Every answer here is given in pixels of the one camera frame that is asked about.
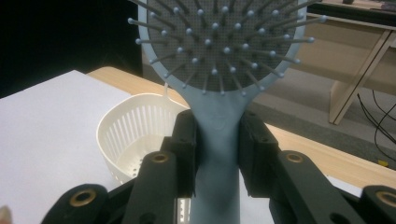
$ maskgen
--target tabletop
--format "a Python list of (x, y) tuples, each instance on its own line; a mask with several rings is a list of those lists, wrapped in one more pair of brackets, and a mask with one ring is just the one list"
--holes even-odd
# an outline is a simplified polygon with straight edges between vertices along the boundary
[[(103, 67), (88, 75), (131, 94), (144, 92), (162, 94), (164, 90), (162, 85), (112, 67)], [(173, 100), (187, 105), (176, 91), (170, 90), (168, 94)], [(368, 185), (385, 185), (396, 189), (396, 171), (277, 127), (267, 126), (278, 140), (282, 150), (295, 150), (304, 153), (325, 175), (335, 177), (358, 188)]]

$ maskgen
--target black wire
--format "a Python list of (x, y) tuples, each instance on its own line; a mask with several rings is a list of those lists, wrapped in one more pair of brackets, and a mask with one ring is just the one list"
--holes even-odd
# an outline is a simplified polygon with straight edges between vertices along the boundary
[(394, 109), (394, 107), (396, 106), (396, 104), (395, 104), (388, 112), (385, 112), (385, 111), (383, 111), (383, 110), (381, 109), (381, 110), (385, 113), (385, 115), (382, 117), (382, 119), (381, 119), (379, 122), (377, 122), (376, 119), (370, 114), (370, 112), (368, 111), (368, 109), (367, 109), (366, 106), (364, 105), (363, 101), (361, 100), (361, 96), (360, 96), (359, 94), (358, 94), (358, 98), (359, 98), (359, 101), (360, 101), (360, 103), (361, 103), (361, 109), (363, 110), (364, 115), (365, 115), (366, 118), (375, 126), (375, 137), (374, 137), (374, 140), (375, 140), (375, 146), (376, 146), (376, 148), (377, 148), (378, 151), (381, 152), (385, 157), (389, 158), (389, 159), (392, 160), (392, 161), (396, 161), (396, 159), (392, 158), (390, 155), (388, 155), (387, 153), (385, 153), (385, 152), (379, 147), (378, 143), (376, 142), (376, 136), (377, 136), (377, 133), (378, 133), (378, 130), (379, 130), (379, 131), (380, 131), (382, 134), (384, 134), (392, 143), (396, 144), (395, 138), (394, 138), (392, 135), (390, 135), (390, 134), (381, 126), (381, 123), (384, 121), (384, 119), (385, 119), (386, 117), (390, 117), (389, 113)]
[(384, 134), (390, 141), (392, 141), (394, 144), (396, 144), (396, 140), (394, 139), (394, 137), (392, 135), (390, 135), (382, 126), (378, 125), (378, 122), (375, 120), (375, 118), (370, 114), (370, 112), (368, 111), (368, 109), (366, 108), (366, 106), (364, 105), (364, 103), (361, 100), (360, 95), (358, 94), (358, 98), (359, 101), (361, 102), (361, 109), (364, 112), (364, 115), (366, 116), (366, 118), (376, 127), (378, 128), (378, 130)]
[[(376, 106), (378, 106), (378, 108), (382, 111), (382, 112), (384, 112), (384, 114), (386, 114), (387, 112), (385, 112), (385, 110), (384, 109), (382, 109), (382, 107), (381, 106), (379, 106), (379, 104), (376, 102), (376, 98), (375, 98), (375, 92), (374, 91), (372, 91), (372, 93), (373, 93), (373, 99), (374, 99), (374, 102), (375, 102), (375, 104), (376, 104)], [(388, 117), (390, 117), (391, 119), (394, 119), (394, 120), (396, 120), (396, 118), (394, 118), (393, 116), (391, 116), (391, 115), (388, 115)]]
[(378, 146), (378, 143), (376, 142), (376, 134), (378, 133), (378, 127), (380, 127), (382, 121), (384, 121), (384, 119), (388, 116), (388, 114), (390, 113), (390, 111), (392, 111), (393, 108), (394, 108), (395, 106), (396, 106), (396, 104), (394, 104), (393, 107), (392, 107), (387, 113), (385, 113), (384, 117), (382, 117), (382, 119), (379, 121), (378, 125), (376, 126), (376, 128), (375, 128), (375, 134), (374, 134), (374, 142), (375, 142), (376, 148), (378, 148), (378, 150), (379, 150), (384, 156), (386, 156), (387, 158), (389, 158), (389, 159), (391, 159), (391, 160), (393, 160), (393, 161), (396, 161), (396, 160), (393, 159), (393, 158), (392, 158), (390, 155), (388, 155), (387, 153), (385, 153), (385, 152)]

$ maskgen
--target hairbrush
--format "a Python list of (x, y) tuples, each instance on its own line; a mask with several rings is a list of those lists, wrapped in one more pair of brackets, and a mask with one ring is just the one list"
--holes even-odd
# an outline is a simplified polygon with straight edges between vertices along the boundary
[(237, 136), (253, 98), (284, 76), (319, 0), (130, 0), (158, 75), (188, 102), (203, 139), (192, 224), (239, 223)]

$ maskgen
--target white basket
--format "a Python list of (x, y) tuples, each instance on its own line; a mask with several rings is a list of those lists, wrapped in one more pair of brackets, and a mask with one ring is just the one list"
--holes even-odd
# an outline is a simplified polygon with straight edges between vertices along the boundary
[[(96, 139), (110, 173), (121, 184), (136, 177), (143, 158), (171, 136), (177, 114), (187, 107), (166, 94), (144, 93), (113, 107), (99, 123)], [(179, 200), (178, 223), (188, 223), (190, 200)]]

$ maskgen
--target hairbrush bristle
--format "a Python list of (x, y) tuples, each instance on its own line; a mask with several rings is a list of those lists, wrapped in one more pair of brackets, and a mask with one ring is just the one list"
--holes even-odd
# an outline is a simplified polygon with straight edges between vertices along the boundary
[(148, 28), (157, 59), (183, 88), (193, 86), (202, 93), (240, 90), (274, 74), (282, 63), (299, 63), (286, 56), (293, 44), (312, 43), (313, 37), (292, 38), (297, 27), (323, 22), (326, 17), (304, 21), (300, 9), (318, 0), (298, 4), (296, 0), (147, 0), (141, 3), (150, 17), (147, 23), (129, 20)]

